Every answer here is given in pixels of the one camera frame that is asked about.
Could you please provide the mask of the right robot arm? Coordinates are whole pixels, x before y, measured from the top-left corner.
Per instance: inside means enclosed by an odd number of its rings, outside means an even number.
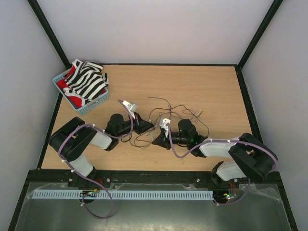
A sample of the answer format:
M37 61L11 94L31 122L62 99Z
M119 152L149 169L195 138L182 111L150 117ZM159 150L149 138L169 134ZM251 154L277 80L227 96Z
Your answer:
M196 157L219 156L228 161L220 161L211 171L210 181L215 187L227 181L248 178L262 182L278 165L277 155L250 133L243 133L233 139L213 139L200 135L188 119L178 122L178 131L170 128L169 119L161 119L160 134L152 144L173 150L174 145L183 145Z

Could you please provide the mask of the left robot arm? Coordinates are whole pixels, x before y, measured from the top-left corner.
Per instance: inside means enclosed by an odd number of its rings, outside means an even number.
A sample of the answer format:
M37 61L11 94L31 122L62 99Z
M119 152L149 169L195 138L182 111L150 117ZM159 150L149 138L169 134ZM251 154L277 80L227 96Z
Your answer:
M94 166L83 154L88 145L111 151L119 144L118 138L130 135L132 131L142 134L153 127L153 123L143 120L136 112L133 119L128 121L125 121L121 114L111 115L106 133L96 130L93 126L87 126L81 118L74 117L52 134L49 145L72 170L80 173L79 181L89 187L95 183L96 174Z

